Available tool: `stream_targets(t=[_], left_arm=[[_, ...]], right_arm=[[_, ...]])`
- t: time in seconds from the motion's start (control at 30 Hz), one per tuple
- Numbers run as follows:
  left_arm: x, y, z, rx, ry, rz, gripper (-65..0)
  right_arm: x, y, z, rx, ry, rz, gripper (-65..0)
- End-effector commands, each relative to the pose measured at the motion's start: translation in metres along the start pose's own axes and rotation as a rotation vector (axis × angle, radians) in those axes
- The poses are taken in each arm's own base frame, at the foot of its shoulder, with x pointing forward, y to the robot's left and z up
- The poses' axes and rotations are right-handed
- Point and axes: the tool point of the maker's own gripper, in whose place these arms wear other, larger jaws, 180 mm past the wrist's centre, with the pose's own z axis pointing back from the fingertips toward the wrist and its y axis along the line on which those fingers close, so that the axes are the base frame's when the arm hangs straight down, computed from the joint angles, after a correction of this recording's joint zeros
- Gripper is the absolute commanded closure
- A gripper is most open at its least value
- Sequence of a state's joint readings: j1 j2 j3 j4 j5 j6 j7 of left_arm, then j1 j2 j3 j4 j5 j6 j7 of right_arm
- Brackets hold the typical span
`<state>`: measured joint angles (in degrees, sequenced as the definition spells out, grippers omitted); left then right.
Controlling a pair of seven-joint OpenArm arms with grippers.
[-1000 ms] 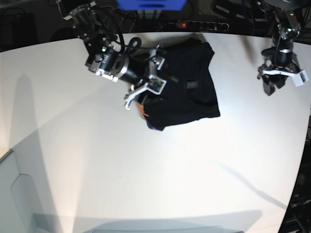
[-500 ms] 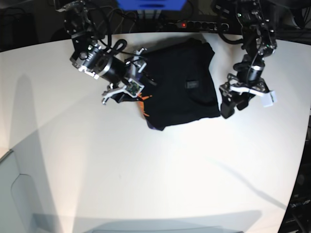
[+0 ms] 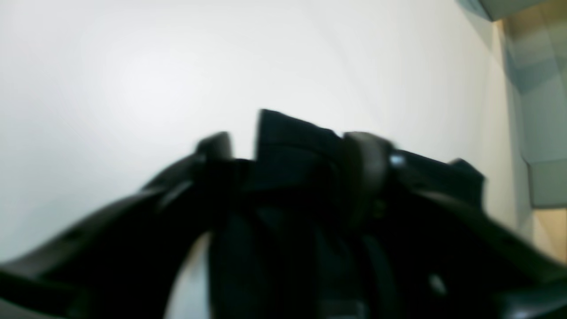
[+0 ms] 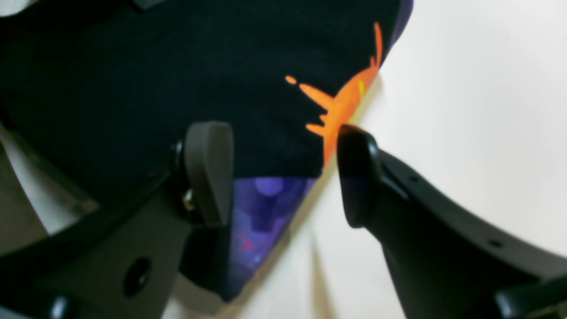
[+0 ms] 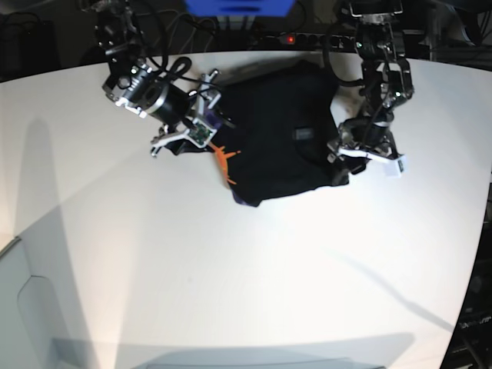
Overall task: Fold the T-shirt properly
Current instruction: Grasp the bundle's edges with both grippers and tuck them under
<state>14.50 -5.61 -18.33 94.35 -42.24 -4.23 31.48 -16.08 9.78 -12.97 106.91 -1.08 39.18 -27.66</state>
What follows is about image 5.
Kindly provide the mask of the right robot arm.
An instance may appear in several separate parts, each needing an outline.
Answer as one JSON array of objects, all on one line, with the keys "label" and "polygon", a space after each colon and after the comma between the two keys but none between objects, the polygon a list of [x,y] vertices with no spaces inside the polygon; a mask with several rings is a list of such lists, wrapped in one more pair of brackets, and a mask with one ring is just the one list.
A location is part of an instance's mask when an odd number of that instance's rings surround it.
[{"label": "right robot arm", "polygon": [[161,61],[150,54],[144,32],[129,1],[82,1],[81,10],[97,15],[95,36],[105,53],[110,74],[102,85],[105,96],[116,106],[160,122],[151,140],[151,156],[166,148],[174,155],[185,152],[214,152],[223,148],[213,139],[227,122],[218,107],[222,87],[215,80],[217,69],[194,79],[195,89],[184,91],[176,81],[188,81],[189,57],[168,62],[167,32],[157,20],[161,33]]}]

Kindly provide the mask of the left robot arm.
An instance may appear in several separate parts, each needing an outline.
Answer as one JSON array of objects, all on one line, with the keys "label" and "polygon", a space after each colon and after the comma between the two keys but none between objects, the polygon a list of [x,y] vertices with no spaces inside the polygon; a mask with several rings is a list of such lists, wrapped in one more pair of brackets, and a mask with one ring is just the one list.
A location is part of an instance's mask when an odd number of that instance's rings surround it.
[{"label": "left robot arm", "polygon": [[391,132],[394,109],[414,94],[411,67],[406,59],[404,36],[397,16],[400,1],[338,1],[337,20],[330,25],[322,48],[324,69],[335,76],[330,60],[332,37],[346,27],[354,29],[352,43],[361,58],[362,77],[337,83],[357,88],[364,99],[357,115],[338,125],[337,137],[327,143],[328,161],[336,170],[335,183],[364,171],[370,161],[381,163],[387,175],[404,173],[406,158],[397,150]]}]

